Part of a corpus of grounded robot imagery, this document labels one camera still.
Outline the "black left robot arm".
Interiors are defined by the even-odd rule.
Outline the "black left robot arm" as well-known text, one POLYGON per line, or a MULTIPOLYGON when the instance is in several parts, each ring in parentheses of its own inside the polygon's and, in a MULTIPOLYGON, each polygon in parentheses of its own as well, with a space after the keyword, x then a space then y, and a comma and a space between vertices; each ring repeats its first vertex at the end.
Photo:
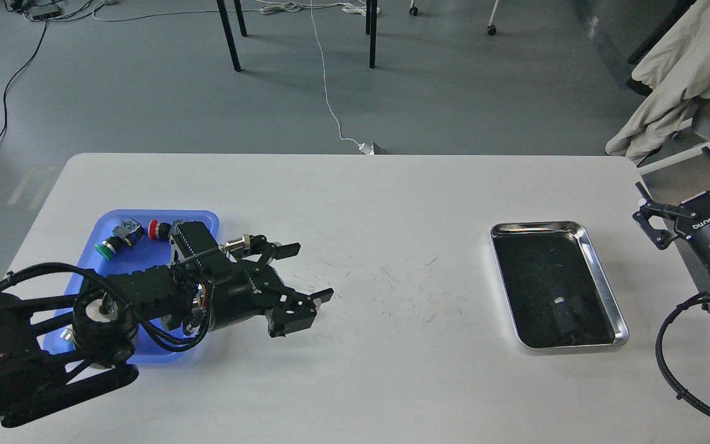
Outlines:
POLYGON ((333 289, 304 294, 271 266, 299 244, 245 235, 219 244, 200 221, 150 228, 167 239, 167 265, 101 276, 40 263, 0 281, 0 422, 19 427, 134 382, 130 363, 143 332, 185 352, 209 332, 264 316, 271 337, 312 326, 333 289))

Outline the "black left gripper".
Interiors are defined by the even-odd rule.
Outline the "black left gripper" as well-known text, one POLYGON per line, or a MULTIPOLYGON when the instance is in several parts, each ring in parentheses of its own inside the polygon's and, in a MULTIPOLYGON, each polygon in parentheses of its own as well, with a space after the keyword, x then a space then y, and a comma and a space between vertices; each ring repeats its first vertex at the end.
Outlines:
POLYGON ((268 241, 265 235, 248 236, 249 246, 244 258, 259 256, 257 261, 240 260, 233 264, 234 275, 214 287, 211 331, 241 323, 253 316, 267 320, 270 337, 285 337, 309 329, 323 303, 333 296, 333 289, 310 295, 288 293, 288 287, 269 264, 297 256, 301 244, 280 245, 268 241))

